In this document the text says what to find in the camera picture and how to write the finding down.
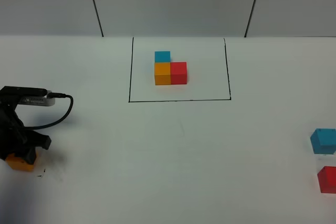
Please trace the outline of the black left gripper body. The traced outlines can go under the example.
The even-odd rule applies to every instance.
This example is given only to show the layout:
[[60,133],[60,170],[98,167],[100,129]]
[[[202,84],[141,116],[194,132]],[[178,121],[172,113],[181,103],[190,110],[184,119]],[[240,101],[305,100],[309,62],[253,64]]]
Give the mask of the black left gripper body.
[[1,96],[1,159],[5,160],[9,154],[15,153],[22,156],[26,136],[22,121],[18,118],[15,109],[15,100]]

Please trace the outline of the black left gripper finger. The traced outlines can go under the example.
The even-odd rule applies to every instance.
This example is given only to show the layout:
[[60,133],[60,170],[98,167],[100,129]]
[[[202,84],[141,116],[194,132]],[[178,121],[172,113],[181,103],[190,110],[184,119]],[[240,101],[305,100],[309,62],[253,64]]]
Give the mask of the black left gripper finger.
[[41,147],[45,150],[49,149],[51,145],[51,139],[48,135],[43,135],[32,130],[26,131],[25,134],[27,137],[25,146],[27,148]]

